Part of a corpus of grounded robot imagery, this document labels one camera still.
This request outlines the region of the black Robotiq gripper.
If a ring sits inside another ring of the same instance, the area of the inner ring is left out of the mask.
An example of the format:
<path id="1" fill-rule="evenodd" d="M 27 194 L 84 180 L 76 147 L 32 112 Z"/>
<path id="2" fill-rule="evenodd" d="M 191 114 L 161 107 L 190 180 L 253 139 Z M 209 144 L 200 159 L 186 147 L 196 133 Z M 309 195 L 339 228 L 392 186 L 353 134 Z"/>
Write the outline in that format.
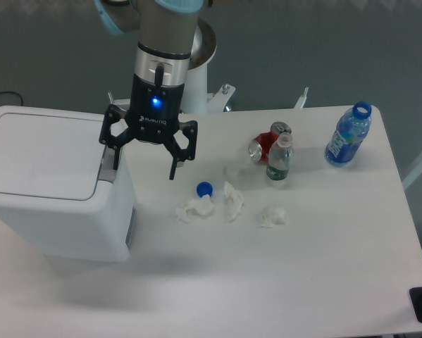
<path id="1" fill-rule="evenodd" d="M 198 122 L 179 122 L 178 115 L 185 86 L 160 86 L 133 76 L 130 107 L 124 111 L 109 104 L 99 134 L 99 142 L 114 150 L 113 169 L 120 163 L 120 150 L 136 139 L 141 142 L 163 144 L 172 157 L 169 180 L 176 169 L 196 156 Z M 127 128 L 115 136 L 111 126 L 125 119 Z"/>

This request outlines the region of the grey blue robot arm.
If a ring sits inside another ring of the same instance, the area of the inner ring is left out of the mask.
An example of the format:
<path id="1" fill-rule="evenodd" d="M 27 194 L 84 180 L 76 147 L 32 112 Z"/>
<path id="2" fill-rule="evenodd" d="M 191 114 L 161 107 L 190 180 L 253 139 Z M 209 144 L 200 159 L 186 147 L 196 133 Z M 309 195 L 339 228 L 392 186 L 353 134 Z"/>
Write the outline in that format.
<path id="1" fill-rule="evenodd" d="M 102 23 L 112 33 L 139 32 L 128 109 L 109 104 L 99 141 L 115 152 L 136 139 L 162 144 L 179 163 L 192 161 L 198 123 L 179 121 L 192 45 L 203 1 L 95 1 Z"/>

